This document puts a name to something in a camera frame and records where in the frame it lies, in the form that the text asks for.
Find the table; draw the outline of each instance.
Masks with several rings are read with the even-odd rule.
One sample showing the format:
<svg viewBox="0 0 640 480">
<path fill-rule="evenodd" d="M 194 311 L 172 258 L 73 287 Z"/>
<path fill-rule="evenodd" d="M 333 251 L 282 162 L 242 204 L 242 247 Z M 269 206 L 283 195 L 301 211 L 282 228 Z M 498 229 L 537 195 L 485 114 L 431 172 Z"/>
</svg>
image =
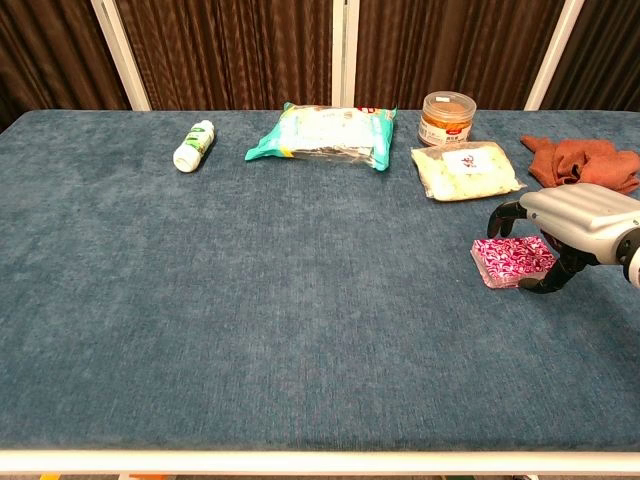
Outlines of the table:
<svg viewBox="0 0 640 480">
<path fill-rule="evenodd" d="M 53 110 L 0 135 L 0 471 L 87 471 L 82 449 L 109 471 L 195 455 L 189 472 L 283 472 L 284 455 L 315 473 L 640 473 L 640 296 L 621 268 L 489 290 L 469 248 L 522 192 L 425 198 L 417 111 L 382 174 L 245 163 L 277 117 Z M 205 118 L 214 148 L 181 174 L 172 152 Z M 473 138 L 536 190 L 522 134 L 637 150 L 639 120 L 479 111 Z"/>
</svg>

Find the clear plastic bag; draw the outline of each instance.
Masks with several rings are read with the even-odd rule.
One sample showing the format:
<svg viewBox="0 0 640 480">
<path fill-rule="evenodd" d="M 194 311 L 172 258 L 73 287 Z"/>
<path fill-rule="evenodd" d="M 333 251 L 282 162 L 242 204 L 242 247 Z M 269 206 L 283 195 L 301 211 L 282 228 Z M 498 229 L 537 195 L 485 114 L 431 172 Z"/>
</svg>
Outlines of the clear plastic bag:
<svg viewBox="0 0 640 480">
<path fill-rule="evenodd" d="M 525 185 L 494 142 L 463 142 L 411 151 L 427 197 L 443 202 L 502 195 Z"/>
<path fill-rule="evenodd" d="M 333 108 L 287 103 L 274 129 L 250 149 L 245 160 L 276 156 L 363 162 L 389 167 L 395 110 Z"/>
</svg>

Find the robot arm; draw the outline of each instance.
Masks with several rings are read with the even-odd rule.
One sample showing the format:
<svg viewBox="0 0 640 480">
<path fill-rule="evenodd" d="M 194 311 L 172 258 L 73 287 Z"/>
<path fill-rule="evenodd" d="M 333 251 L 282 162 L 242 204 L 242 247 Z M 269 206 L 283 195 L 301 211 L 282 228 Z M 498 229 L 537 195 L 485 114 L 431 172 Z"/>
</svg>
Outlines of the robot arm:
<svg viewBox="0 0 640 480">
<path fill-rule="evenodd" d="M 640 201 L 585 183 L 544 188 L 496 208 L 487 236 L 508 236 L 518 219 L 539 226 L 560 254 L 544 279 L 524 278 L 520 287 L 555 292 L 587 265 L 605 264 L 623 265 L 625 278 L 640 288 Z"/>
</svg>

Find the plastic snack bag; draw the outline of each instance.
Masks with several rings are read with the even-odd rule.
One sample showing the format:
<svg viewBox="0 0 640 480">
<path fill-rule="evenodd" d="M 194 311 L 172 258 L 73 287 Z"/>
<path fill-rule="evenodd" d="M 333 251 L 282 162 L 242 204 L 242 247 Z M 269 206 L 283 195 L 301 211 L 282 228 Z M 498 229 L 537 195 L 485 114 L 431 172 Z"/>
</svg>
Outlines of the plastic snack bag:
<svg viewBox="0 0 640 480">
<path fill-rule="evenodd" d="M 395 110 L 333 108 L 286 103 L 271 132 L 244 159 L 324 157 L 389 167 Z"/>
<path fill-rule="evenodd" d="M 463 142 L 411 151 L 427 197 L 440 201 L 520 190 L 511 162 L 494 142 Z"/>
<path fill-rule="evenodd" d="M 555 258 L 540 237 L 475 240 L 471 256 L 489 288 L 517 287 L 522 278 L 542 279 Z"/>
</svg>

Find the crumpled cloth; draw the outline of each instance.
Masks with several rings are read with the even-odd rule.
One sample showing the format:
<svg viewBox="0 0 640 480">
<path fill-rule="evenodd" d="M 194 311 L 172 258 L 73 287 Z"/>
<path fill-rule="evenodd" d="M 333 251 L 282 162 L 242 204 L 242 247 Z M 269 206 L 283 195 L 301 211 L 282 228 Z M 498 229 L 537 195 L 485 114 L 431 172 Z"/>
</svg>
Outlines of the crumpled cloth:
<svg viewBox="0 0 640 480">
<path fill-rule="evenodd" d="M 633 151 L 616 151 L 608 140 L 562 140 L 524 135 L 520 141 L 535 153 L 529 172 L 545 187 L 567 183 L 596 183 L 620 193 L 640 184 L 636 174 L 640 157 Z"/>
</svg>

